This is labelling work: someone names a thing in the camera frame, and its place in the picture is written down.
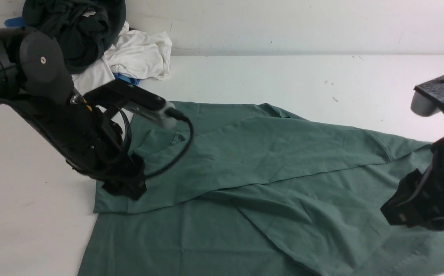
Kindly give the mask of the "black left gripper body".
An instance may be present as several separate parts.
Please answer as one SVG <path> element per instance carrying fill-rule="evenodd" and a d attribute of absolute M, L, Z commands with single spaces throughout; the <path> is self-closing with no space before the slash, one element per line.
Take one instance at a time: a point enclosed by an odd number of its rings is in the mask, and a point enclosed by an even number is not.
<path fill-rule="evenodd" d="M 124 110 L 116 108 L 118 113 L 108 119 L 105 112 L 93 108 L 95 115 L 92 125 L 92 141 L 86 144 L 83 155 L 91 155 L 92 168 L 80 168 L 71 161 L 67 163 L 82 175 L 97 180 L 119 183 L 139 182 L 146 180 L 143 158 L 129 154 L 132 143 L 132 131 Z"/>

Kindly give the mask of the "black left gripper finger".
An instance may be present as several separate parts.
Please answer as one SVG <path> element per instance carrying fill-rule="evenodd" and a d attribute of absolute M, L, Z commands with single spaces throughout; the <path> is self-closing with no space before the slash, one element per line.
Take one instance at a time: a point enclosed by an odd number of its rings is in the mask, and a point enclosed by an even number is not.
<path fill-rule="evenodd" d="M 102 189 L 112 196 L 123 196 L 131 200 L 138 200 L 147 190 L 145 182 L 146 180 L 129 183 L 104 181 L 102 184 Z"/>

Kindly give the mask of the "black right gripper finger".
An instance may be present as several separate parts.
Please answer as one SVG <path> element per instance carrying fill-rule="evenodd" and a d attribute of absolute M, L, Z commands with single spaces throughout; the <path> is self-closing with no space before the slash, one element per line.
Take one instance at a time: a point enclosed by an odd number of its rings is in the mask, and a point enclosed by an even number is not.
<path fill-rule="evenodd" d="M 444 187 L 437 173 L 427 168 L 406 175 L 394 195 L 380 208 L 392 226 L 444 231 Z"/>

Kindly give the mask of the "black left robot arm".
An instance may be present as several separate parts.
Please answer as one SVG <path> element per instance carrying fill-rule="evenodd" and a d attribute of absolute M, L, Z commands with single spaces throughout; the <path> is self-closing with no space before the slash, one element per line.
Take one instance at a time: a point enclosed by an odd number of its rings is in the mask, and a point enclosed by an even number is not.
<path fill-rule="evenodd" d="M 132 135 L 122 107 L 128 98 L 110 82 L 81 95 L 56 39 L 28 27 L 0 28 L 0 105 L 7 105 L 78 173 L 114 196 L 138 200 L 145 163 L 128 153 Z"/>

